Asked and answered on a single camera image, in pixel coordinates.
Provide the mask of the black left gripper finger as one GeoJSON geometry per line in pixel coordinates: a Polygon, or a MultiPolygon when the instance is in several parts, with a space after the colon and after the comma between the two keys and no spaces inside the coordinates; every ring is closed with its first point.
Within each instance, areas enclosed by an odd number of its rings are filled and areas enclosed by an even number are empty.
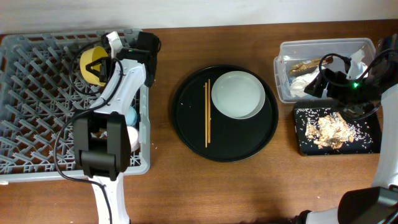
{"type": "Polygon", "coordinates": [[[89,69],[85,69],[85,80],[86,81],[99,81],[100,68],[99,67],[91,67],[89,69]]]}
{"type": "Polygon", "coordinates": [[[95,66],[99,66],[99,67],[107,67],[108,64],[108,58],[107,57],[101,57],[98,58],[90,63],[88,63],[86,65],[86,69],[94,69],[95,66]]]}

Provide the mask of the yellow bowl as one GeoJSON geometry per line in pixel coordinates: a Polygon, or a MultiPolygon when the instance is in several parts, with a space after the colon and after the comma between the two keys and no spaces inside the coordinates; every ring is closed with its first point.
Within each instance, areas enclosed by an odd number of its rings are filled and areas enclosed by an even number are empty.
{"type": "Polygon", "coordinates": [[[89,67],[87,67],[87,65],[107,56],[108,54],[105,49],[100,46],[93,47],[82,53],[80,58],[80,71],[85,81],[92,85],[105,86],[106,82],[100,80],[101,65],[99,63],[90,65],[89,67]]]}

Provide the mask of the white napkin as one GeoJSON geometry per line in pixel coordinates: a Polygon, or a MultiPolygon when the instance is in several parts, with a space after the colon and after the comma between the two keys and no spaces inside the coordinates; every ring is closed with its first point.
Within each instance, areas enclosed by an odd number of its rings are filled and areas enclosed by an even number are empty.
{"type": "Polygon", "coordinates": [[[319,69],[316,68],[312,73],[307,73],[294,78],[292,84],[290,85],[290,94],[292,97],[303,98],[307,96],[304,92],[305,88],[312,82],[319,74],[319,69]]]}

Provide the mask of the gold snack wrapper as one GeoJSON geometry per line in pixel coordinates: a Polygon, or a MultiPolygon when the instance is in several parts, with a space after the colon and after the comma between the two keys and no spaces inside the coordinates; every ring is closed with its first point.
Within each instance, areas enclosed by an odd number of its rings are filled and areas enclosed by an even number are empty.
{"type": "Polygon", "coordinates": [[[305,73],[310,70],[314,70],[314,69],[318,68],[320,61],[321,61],[321,58],[314,58],[311,60],[306,60],[306,61],[300,62],[300,63],[292,66],[292,68],[289,71],[289,74],[291,76],[298,76],[300,73],[303,73],[303,72],[305,73]]]}

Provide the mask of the food scraps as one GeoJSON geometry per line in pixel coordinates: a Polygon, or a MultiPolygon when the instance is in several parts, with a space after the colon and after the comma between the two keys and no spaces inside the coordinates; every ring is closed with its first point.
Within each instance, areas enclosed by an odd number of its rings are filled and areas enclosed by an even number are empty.
{"type": "Polygon", "coordinates": [[[316,126],[307,123],[305,130],[306,138],[313,141],[319,149],[331,147],[338,150],[344,143],[354,142],[355,135],[356,131],[338,112],[319,117],[316,126]]]}

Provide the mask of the blue plastic cup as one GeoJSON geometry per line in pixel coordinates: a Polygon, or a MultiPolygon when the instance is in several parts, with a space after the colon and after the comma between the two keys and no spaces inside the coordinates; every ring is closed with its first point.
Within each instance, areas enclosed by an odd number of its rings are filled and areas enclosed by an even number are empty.
{"type": "Polygon", "coordinates": [[[135,126],[138,120],[138,115],[136,110],[130,106],[128,108],[128,111],[125,115],[125,120],[126,120],[126,125],[127,126],[135,126]]]}

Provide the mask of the pink plastic cup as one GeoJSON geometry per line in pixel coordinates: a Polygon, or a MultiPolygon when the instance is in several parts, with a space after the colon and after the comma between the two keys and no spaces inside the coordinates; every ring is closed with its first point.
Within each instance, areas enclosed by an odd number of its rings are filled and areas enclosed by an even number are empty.
{"type": "Polygon", "coordinates": [[[130,146],[131,146],[131,152],[134,152],[140,148],[139,131],[135,127],[128,126],[127,134],[128,134],[129,142],[130,142],[130,146]]]}

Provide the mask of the grey round plate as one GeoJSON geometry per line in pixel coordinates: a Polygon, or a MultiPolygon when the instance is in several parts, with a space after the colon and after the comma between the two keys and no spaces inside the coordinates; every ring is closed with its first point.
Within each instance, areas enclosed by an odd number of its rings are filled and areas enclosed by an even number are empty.
{"type": "Polygon", "coordinates": [[[262,109],[266,92],[254,75],[232,71],[216,79],[211,88],[211,100],[223,115],[233,119],[248,119],[262,109]]]}

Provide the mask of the wooden chopstick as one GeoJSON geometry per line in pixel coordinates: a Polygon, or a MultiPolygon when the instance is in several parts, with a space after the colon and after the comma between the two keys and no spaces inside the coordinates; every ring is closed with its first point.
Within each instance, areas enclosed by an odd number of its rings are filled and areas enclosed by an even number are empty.
{"type": "Polygon", "coordinates": [[[208,147],[208,84],[205,82],[205,147],[208,147]]]}
{"type": "Polygon", "coordinates": [[[208,96],[207,96],[207,115],[208,115],[208,137],[207,137],[207,143],[211,143],[211,83],[210,79],[208,79],[207,83],[207,90],[208,90],[208,96]]]}

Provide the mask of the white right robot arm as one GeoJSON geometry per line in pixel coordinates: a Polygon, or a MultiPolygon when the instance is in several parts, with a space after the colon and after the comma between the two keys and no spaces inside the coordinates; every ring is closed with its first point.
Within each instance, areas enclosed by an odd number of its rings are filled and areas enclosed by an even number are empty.
{"type": "Polygon", "coordinates": [[[343,195],[339,206],[322,212],[305,210],[292,223],[397,223],[397,35],[380,39],[374,59],[363,72],[355,72],[354,57],[340,55],[345,72],[323,68],[304,92],[321,97],[322,92],[336,101],[342,120],[362,120],[383,108],[383,128],[379,161],[372,186],[343,195]]]}

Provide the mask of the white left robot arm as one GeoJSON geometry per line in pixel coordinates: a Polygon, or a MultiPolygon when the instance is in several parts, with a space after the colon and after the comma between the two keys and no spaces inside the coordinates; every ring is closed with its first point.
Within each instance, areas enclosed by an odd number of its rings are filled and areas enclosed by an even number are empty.
{"type": "Polygon", "coordinates": [[[98,46],[80,59],[83,78],[104,90],[73,122],[76,163],[95,192],[100,223],[130,223],[124,203],[123,177],[137,149],[138,136],[126,117],[142,86],[154,82],[160,39],[139,32],[135,44],[123,46],[117,32],[106,35],[111,51],[98,46]]]}

